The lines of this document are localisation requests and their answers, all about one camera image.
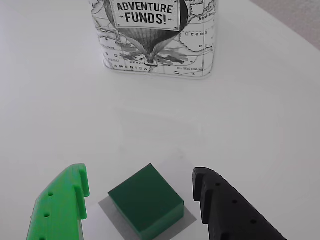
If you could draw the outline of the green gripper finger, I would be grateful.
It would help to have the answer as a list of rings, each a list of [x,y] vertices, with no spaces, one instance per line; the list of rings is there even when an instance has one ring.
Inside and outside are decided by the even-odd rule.
[[[85,198],[90,196],[86,165],[63,170],[35,201],[28,240],[83,240],[87,218]]]

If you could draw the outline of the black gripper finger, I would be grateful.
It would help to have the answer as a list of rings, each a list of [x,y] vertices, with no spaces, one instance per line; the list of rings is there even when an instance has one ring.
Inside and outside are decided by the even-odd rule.
[[[227,180],[212,169],[192,173],[193,199],[200,203],[201,221],[211,240],[284,240]]]

